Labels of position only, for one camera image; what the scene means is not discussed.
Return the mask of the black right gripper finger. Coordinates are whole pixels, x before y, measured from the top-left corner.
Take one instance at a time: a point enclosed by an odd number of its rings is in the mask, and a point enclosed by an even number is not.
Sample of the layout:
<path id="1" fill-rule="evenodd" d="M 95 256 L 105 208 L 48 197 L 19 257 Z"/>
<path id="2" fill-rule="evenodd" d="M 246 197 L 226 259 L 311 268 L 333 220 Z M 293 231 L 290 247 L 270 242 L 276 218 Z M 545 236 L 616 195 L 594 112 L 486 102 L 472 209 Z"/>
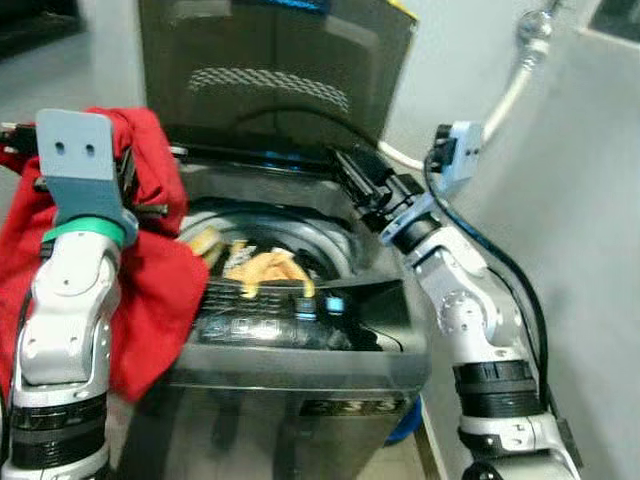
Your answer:
<path id="1" fill-rule="evenodd" d="M 375 148 L 353 146 L 346 150 L 346 157 L 358 177 L 369 183 L 384 183 L 389 177 L 389 164 Z"/>
<path id="2" fill-rule="evenodd" d="M 342 187 L 347 195 L 365 195 L 364 175 L 353 163 L 351 156 L 340 150 L 329 151 L 334 168 L 335 183 Z"/>

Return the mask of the red garment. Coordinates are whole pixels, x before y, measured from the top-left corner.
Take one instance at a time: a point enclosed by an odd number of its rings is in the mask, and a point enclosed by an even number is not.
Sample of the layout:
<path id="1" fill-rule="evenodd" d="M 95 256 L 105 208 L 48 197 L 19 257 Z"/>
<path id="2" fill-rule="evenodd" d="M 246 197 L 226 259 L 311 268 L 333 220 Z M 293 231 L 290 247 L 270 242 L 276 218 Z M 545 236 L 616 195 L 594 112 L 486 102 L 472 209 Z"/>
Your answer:
<path id="1" fill-rule="evenodd" d="M 131 152 L 137 188 L 133 204 L 165 206 L 164 218 L 142 218 L 140 233 L 123 255 L 122 301 L 111 317 L 110 389 L 131 403 L 177 361 L 195 320 L 210 273 L 180 242 L 189 201 L 170 141 L 147 108 L 93 108 L 113 123 L 113 152 Z M 0 221 L 0 392 L 12 384 L 20 306 L 41 264 L 41 238 L 55 206 L 37 192 L 40 157 L 32 136 L 0 127 L 0 169 L 18 175 L 12 204 Z"/>

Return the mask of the grey top-load washing machine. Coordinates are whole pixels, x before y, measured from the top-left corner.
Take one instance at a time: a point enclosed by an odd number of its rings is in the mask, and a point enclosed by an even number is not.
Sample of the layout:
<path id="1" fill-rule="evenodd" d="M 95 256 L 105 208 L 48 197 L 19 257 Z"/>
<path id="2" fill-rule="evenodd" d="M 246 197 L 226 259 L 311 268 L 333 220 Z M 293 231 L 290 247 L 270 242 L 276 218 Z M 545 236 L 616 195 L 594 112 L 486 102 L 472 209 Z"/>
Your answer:
<path id="1" fill-rule="evenodd" d="M 357 218 L 329 151 L 175 148 L 180 239 L 223 234 L 177 361 L 141 401 L 110 399 L 115 480 L 356 480 L 428 380 L 416 298 Z M 285 251 L 316 285 L 223 274 Z"/>

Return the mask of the beige garment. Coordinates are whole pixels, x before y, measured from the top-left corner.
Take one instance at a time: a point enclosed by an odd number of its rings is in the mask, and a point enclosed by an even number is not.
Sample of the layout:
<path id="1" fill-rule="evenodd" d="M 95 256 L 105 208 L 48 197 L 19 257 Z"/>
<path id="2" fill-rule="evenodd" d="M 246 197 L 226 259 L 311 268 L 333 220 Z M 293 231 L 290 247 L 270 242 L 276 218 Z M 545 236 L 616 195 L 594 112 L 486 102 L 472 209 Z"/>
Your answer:
<path id="1" fill-rule="evenodd" d="M 224 241 L 223 234 L 211 227 L 201 230 L 187 244 L 195 255 L 201 257 L 207 268 L 214 268 L 216 262 L 227 251 L 227 242 Z"/>

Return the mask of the yellow garment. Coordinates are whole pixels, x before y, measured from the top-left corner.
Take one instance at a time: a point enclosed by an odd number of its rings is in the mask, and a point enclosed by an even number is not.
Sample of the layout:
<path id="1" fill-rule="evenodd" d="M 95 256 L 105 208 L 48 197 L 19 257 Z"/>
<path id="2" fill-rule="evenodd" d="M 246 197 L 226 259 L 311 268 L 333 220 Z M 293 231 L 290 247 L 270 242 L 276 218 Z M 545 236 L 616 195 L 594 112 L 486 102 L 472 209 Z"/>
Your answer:
<path id="1" fill-rule="evenodd" d="M 303 296 L 310 298 L 316 293 L 316 285 L 311 276 L 294 261 L 293 253 L 285 251 L 271 251 L 257 253 L 250 260 L 225 271 L 225 279 L 239 283 L 242 298 L 255 298 L 259 294 L 260 285 L 264 282 L 278 282 L 278 280 L 297 280 L 302 282 Z"/>

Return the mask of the dark tinted washer lid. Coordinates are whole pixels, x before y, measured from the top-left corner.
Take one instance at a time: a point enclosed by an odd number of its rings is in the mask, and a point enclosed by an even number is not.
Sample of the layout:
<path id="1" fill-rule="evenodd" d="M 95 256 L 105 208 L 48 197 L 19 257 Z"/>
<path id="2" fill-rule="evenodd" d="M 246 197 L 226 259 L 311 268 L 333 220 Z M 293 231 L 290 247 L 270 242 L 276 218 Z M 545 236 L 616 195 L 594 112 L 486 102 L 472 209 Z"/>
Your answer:
<path id="1" fill-rule="evenodd" d="M 375 145 L 419 19 L 397 0 L 137 0 L 146 104 L 179 145 Z"/>

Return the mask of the blue plastic object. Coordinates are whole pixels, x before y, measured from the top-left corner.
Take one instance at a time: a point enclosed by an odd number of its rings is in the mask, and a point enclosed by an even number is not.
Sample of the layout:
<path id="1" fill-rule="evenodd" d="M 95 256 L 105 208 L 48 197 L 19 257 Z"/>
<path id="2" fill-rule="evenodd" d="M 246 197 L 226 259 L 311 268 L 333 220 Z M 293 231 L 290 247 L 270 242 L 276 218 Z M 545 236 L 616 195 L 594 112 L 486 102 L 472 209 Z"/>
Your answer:
<path id="1" fill-rule="evenodd" d="M 388 438 L 383 443 L 384 447 L 393 447 L 404 442 L 413 433 L 416 433 L 422 425 L 422 397 L 413 398 L 408 411 L 404 413 L 401 421 L 398 421 L 396 428 L 390 431 Z"/>

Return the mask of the silver wall faucet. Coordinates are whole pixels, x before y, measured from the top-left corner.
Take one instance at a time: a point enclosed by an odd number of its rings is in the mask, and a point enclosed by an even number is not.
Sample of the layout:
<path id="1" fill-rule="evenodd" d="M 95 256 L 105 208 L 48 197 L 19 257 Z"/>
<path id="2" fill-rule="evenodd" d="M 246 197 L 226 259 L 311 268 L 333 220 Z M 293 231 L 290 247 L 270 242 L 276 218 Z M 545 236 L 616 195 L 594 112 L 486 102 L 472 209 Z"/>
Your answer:
<path id="1" fill-rule="evenodd" d="M 550 40 L 556 32 L 556 17 L 559 9 L 561 9 L 561 1 L 550 0 L 543 8 L 526 12 L 518 19 L 517 37 L 521 46 L 520 60 L 527 69 L 534 68 L 549 54 Z"/>

